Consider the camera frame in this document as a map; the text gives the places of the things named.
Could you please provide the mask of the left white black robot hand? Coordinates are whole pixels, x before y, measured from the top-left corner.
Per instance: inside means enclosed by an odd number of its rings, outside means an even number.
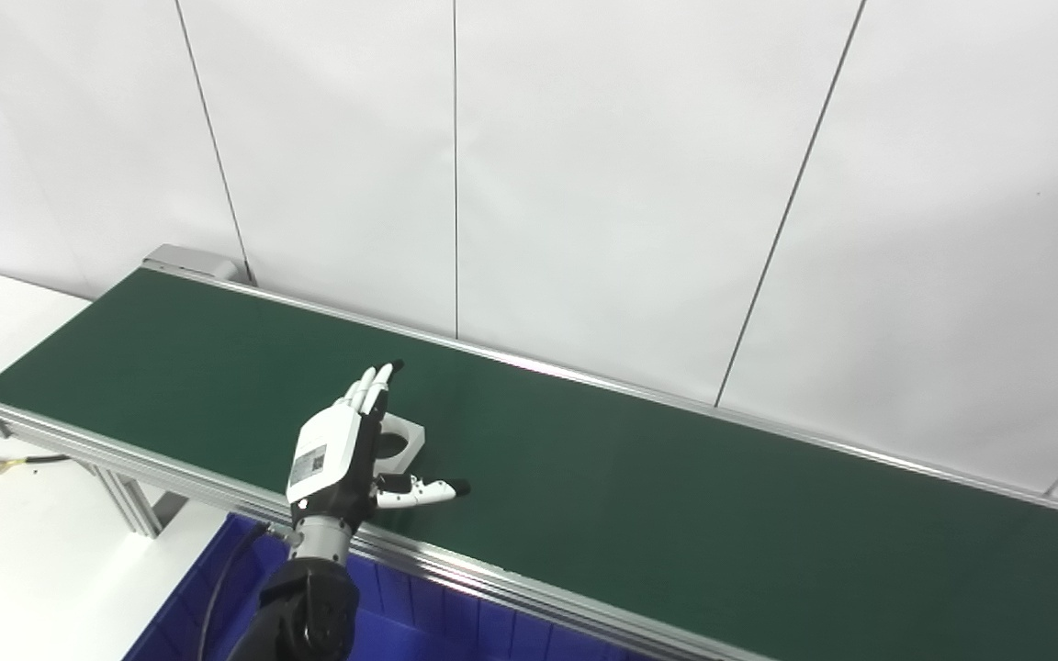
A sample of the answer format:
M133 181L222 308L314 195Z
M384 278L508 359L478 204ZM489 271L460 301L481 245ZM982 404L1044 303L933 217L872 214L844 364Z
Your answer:
M297 530L334 524L355 532L379 510L405 510L469 497L466 478L424 480L414 474L427 432L389 411L403 361L371 365L298 432L286 498Z

